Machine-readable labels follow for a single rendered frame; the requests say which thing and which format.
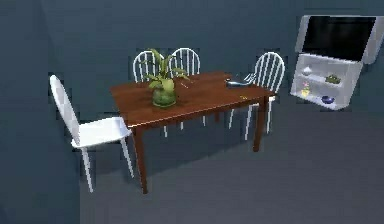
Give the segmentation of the black television set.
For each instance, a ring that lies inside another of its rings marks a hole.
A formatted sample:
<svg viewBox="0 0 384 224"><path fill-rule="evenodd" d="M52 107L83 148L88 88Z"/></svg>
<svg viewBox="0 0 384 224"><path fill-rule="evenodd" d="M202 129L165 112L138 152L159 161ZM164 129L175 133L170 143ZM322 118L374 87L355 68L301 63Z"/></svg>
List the black television set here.
<svg viewBox="0 0 384 224"><path fill-rule="evenodd" d="M375 17L310 16L302 51L360 61Z"/></svg>

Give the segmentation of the brown wooden dining table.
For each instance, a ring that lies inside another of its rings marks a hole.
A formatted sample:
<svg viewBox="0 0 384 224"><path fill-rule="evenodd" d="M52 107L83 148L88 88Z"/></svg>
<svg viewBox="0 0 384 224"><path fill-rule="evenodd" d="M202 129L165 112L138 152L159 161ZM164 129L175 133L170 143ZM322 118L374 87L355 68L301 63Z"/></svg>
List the brown wooden dining table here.
<svg viewBox="0 0 384 224"><path fill-rule="evenodd" d="M259 104L257 112L257 128L254 134L253 150L260 148L265 126L269 97L274 93L264 87L251 84L248 87L227 88L225 80L229 74L224 71L213 71L193 75L183 87L182 80L175 80L176 104L161 109L152 104L152 92L147 82L126 83L113 86L110 92L128 128L133 132L137 166L140 175L142 192L146 194L147 179L144 157L143 132L146 129L167 126L173 123L198 118L203 115L219 115L229 109Z"/></svg>

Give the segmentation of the green potted house plant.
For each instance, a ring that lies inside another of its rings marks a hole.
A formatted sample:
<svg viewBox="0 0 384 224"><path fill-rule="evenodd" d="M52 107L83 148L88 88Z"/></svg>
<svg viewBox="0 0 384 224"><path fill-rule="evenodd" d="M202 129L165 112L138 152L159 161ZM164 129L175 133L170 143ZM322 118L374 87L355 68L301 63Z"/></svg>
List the green potted house plant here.
<svg viewBox="0 0 384 224"><path fill-rule="evenodd" d="M182 68L170 68L169 62L175 58L174 55L162 56L156 49L149 48L153 54L151 60L145 60L144 64L151 64L157 71L144 75L149 80L148 87L152 90L152 104L157 107L166 108L174 105L177 101L174 77L188 80L186 71Z"/></svg>

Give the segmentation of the white spindle-back chair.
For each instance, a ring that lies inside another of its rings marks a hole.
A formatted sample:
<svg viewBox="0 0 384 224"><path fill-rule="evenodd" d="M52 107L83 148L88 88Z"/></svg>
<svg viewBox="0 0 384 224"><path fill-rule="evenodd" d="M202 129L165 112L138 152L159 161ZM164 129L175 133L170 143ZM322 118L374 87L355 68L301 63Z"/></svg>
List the white spindle-back chair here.
<svg viewBox="0 0 384 224"><path fill-rule="evenodd" d="M132 72L134 81L151 82L149 74L157 76L160 74L161 65L156 60L155 54L150 50L140 52L132 62Z"/></svg>
<svg viewBox="0 0 384 224"><path fill-rule="evenodd" d="M176 49L169 60L169 68L183 69L186 76L197 75L201 68L200 57L191 48Z"/></svg>
<svg viewBox="0 0 384 224"><path fill-rule="evenodd" d="M264 87L274 93L278 93L284 73L285 73L285 63L282 57L275 52L267 52L260 56L255 64L254 72L255 80L252 84L257 86ZM268 134L271 130L272 123L272 103L275 101L276 96L269 97L268 100L268 113L267 113L267 123L266 123L266 133ZM248 139L250 122L252 118L252 111L254 108L258 107L259 104L252 104L248 106L246 126L244 139ZM228 123L228 128L232 127L233 115L235 109L231 109L230 118Z"/></svg>
<svg viewBox="0 0 384 224"><path fill-rule="evenodd" d="M126 138L132 134L132 131L127 128L124 119L117 116L80 124L61 81L56 75L51 75L49 83L57 109L72 136L71 145L74 149L81 151L89 192L94 192L90 174L91 164L88 155L90 147L119 141L130 175L134 177L133 166L126 143Z"/></svg>

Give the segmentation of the dark grey dish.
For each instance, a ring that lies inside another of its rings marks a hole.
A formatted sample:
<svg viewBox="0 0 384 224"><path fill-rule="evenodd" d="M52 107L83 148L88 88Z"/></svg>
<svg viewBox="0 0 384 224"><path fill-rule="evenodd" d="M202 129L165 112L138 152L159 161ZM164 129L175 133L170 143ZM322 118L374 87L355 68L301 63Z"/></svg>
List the dark grey dish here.
<svg viewBox="0 0 384 224"><path fill-rule="evenodd" d="M254 80L255 80L255 74L250 73L244 78L244 80L242 82L233 81L230 78L227 78L225 80L225 85L227 88L248 87L254 82Z"/></svg>

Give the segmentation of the white shelf unit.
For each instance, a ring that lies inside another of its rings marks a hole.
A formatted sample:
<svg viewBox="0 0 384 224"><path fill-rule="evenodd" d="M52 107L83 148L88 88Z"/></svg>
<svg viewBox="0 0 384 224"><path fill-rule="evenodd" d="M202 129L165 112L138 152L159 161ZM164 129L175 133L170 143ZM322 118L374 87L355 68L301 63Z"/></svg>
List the white shelf unit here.
<svg viewBox="0 0 384 224"><path fill-rule="evenodd" d="M302 51L308 21L310 16L340 16L340 17L375 17L376 22L368 39L363 57L360 61L350 61L321 55L314 55ZM315 103L330 110L340 110L347 107L359 80L362 68L372 64L384 42L384 16L361 15L305 15L301 18L300 28L296 41L295 51L298 53L296 69L291 86L291 94L303 100ZM302 74L302 70L309 66L312 73L308 76ZM341 79L339 84L325 81L329 75L336 75ZM310 94L307 97L301 95L303 83L308 82ZM333 97L331 104L321 101L322 96Z"/></svg>

